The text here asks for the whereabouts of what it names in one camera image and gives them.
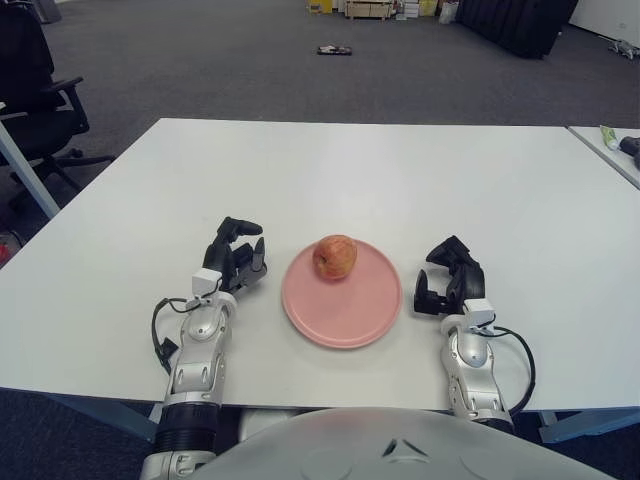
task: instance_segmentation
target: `chair armrest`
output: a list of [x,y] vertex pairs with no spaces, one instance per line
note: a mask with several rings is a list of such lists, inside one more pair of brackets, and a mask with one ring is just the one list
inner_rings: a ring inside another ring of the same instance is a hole
[[51,85],[48,85],[42,89],[42,93],[55,93],[60,90],[67,91],[70,88],[75,87],[78,83],[84,80],[82,77],[72,78],[70,80],[59,80],[57,82],[53,82]]

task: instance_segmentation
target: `office chair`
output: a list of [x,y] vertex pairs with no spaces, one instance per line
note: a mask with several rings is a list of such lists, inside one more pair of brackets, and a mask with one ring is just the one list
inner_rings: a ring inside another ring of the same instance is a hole
[[[0,3],[0,101],[6,105],[0,121],[28,161],[41,159],[32,165],[40,179],[55,173],[79,192],[82,188],[64,167],[111,162],[115,157],[84,158],[77,149],[54,157],[74,135],[88,131],[89,122],[76,93],[82,77],[54,82],[53,71],[40,23],[24,8]],[[0,165],[7,165],[1,154]],[[11,178],[22,184],[15,173]],[[16,208],[27,195],[26,190],[20,192],[9,205]]]

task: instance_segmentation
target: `pink plate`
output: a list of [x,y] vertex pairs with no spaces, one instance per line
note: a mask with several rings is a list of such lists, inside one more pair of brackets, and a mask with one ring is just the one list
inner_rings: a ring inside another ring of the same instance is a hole
[[315,244],[291,262],[282,282],[282,303],[296,328],[320,345],[356,348],[389,331],[402,303],[400,279],[391,262],[356,240],[358,257],[342,280],[323,280],[313,267]]

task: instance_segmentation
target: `cardboard box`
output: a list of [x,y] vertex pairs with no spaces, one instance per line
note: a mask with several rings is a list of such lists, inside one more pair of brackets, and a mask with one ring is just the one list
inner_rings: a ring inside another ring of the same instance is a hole
[[436,14],[436,9],[438,8],[438,0],[420,0],[419,5],[419,15],[421,17],[433,17]]
[[370,17],[389,17],[391,15],[391,4],[371,4],[371,12],[369,13]]
[[333,0],[309,0],[309,11],[312,13],[332,13]]
[[344,14],[347,17],[369,17],[371,14],[371,4],[347,2]]

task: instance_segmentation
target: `black device on floor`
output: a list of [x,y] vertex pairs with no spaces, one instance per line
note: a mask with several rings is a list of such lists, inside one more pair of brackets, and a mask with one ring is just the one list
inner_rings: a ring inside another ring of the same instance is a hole
[[338,47],[336,45],[327,45],[318,47],[318,55],[351,55],[353,51],[351,47]]
[[633,163],[640,170],[640,137],[624,137],[620,141],[620,150],[633,157]]

